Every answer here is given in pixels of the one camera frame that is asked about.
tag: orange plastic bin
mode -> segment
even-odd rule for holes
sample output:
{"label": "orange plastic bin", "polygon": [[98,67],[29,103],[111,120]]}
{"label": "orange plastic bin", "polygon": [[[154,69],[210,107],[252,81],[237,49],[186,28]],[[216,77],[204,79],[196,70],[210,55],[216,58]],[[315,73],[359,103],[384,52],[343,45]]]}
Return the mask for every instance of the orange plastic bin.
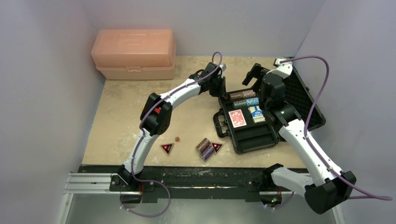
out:
{"label": "orange plastic bin", "polygon": [[101,30],[91,55],[107,79],[175,77],[176,42],[171,30]]}

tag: gray wall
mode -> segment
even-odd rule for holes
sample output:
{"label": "gray wall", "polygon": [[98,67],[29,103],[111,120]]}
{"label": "gray wall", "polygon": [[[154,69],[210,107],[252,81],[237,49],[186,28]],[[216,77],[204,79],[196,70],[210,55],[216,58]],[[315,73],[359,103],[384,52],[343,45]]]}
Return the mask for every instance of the gray wall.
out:
{"label": "gray wall", "polygon": [[[396,198],[396,1],[327,0],[297,56],[317,54],[330,64],[319,107],[327,124],[314,131],[324,150],[357,185]],[[324,65],[296,63],[316,96]],[[394,223],[396,202],[342,204],[346,223]]]}
{"label": "gray wall", "polygon": [[179,55],[294,56],[325,0],[82,0],[95,30],[170,28]]}
{"label": "gray wall", "polygon": [[95,33],[78,0],[0,5],[0,223],[50,224],[103,88]]}

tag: red triangle token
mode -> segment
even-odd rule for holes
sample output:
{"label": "red triangle token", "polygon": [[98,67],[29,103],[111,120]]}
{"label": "red triangle token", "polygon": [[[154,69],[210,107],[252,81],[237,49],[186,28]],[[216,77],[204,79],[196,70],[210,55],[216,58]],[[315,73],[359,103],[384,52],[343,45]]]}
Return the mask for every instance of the red triangle token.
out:
{"label": "red triangle token", "polygon": [[217,143],[217,142],[211,142],[213,148],[214,148],[214,153],[217,154],[217,152],[220,151],[220,149],[223,147],[224,144]]}
{"label": "red triangle token", "polygon": [[169,154],[170,154],[170,151],[171,151],[172,148],[173,148],[173,143],[163,144],[163,145],[160,145],[160,147],[165,151],[165,153],[166,153],[167,155],[169,155]]}

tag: table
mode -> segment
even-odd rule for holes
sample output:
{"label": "table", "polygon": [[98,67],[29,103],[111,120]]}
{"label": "table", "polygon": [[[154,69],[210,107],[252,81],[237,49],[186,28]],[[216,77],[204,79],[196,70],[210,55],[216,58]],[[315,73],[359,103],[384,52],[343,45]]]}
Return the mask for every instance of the table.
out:
{"label": "table", "polygon": [[[138,139],[141,110],[149,94],[161,94],[183,83],[190,74],[205,68],[210,56],[177,56],[176,77],[165,81],[107,80],[89,134],[82,164],[120,165],[130,155]],[[254,63],[271,69],[274,58],[224,57],[227,65],[227,91],[244,89],[242,80]],[[170,127],[151,148],[145,165],[188,167],[269,167],[281,163],[289,168],[305,168],[293,148],[286,142],[276,147],[237,154],[229,137],[216,134],[213,115],[219,111],[217,98],[208,92],[191,98],[172,112]],[[204,162],[195,146],[207,138],[224,144],[217,155]],[[169,155],[161,144],[175,143]]]}

